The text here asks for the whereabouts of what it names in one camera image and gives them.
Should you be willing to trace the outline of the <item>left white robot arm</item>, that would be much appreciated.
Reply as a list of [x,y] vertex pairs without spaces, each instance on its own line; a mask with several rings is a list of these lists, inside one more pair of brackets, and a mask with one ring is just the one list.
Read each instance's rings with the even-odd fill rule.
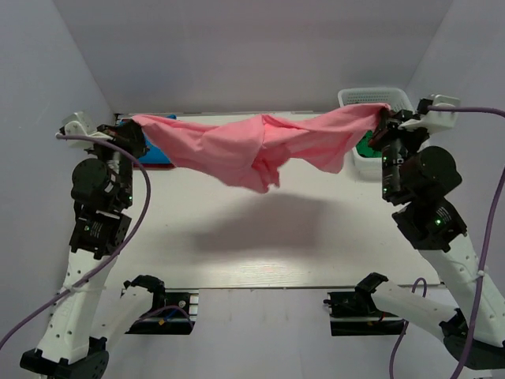
[[163,281],[138,276],[126,282],[111,313],[95,320],[110,270],[140,227],[125,210],[133,203],[133,168],[148,146],[134,121],[96,129],[72,121],[56,137],[89,157],[72,173],[75,224],[65,279],[48,305],[47,330],[20,366],[38,378],[101,378],[119,339],[142,315],[166,308]]

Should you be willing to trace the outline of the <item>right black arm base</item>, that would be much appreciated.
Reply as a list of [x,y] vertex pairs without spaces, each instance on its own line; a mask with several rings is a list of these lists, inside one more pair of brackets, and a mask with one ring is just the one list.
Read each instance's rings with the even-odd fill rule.
[[323,300],[330,317],[333,337],[399,336],[405,321],[362,303],[355,292],[328,292]]

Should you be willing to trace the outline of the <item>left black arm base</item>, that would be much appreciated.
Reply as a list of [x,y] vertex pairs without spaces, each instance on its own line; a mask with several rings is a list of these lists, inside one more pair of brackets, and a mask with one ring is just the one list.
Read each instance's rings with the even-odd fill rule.
[[189,336],[196,324],[198,290],[165,290],[126,332],[130,335]]

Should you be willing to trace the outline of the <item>pink t shirt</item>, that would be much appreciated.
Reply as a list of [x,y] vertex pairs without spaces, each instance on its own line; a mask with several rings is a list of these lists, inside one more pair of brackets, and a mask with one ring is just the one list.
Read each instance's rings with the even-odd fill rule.
[[345,154],[389,110],[385,103],[364,103],[301,121],[259,114],[221,126],[149,114],[132,120],[174,166],[208,174],[227,186],[267,193],[280,185],[279,169],[290,159],[339,173]]

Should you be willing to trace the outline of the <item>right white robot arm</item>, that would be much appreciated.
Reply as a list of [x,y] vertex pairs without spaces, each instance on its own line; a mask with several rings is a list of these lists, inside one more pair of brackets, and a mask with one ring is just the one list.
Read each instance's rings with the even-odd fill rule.
[[373,272],[354,288],[365,314],[394,315],[440,340],[458,360],[456,373],[504,367],[504,297],[486,276],[487,253],[476,254],[468,228],[446,195],[462,183],[456,162],[439,146],[423,148],[432,133],[455,122],[430,122],[434,107],[421,114],[380,112],[368,143],[382,154],[383,199],[399,231],[436,270],[455,300],[445,306],[422,298]]

